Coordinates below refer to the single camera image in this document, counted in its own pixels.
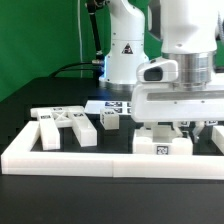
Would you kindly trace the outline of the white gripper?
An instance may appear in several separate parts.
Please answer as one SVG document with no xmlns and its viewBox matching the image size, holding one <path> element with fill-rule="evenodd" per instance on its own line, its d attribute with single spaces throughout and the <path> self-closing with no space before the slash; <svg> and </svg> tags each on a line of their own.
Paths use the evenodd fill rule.
<svg viewBox="0 0 224 224">
<path fill-rule="evenodd" d="M 132 93 L 131 116 L 135 122 L 172 122 L 177 137 L 183 133 L 179 122 L 197 121 L 194 142 L 205 127 L 203 121 L 224 120 L 224 72 L 213 73 L 212 81 L 196 89 L 177 89 L 178 63 L 156 58 L 137 69 L 137 84 Z"/>
</svg>

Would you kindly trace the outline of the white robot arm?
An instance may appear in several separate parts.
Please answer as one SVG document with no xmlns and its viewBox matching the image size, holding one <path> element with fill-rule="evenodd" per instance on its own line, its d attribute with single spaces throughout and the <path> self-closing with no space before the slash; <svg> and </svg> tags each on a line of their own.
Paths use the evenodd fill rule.
<svg viewBox="0 0 224 224">
<path fill-rule="evenodd" d="M 224 120 L 224 72 L 214 65 L 223 8 L 224 0 L 152 0 L 149 30 L 161 56 L 137 69 L 134 121 L 193 122 L 197 137 L 207 122 Z"/>
</svg>

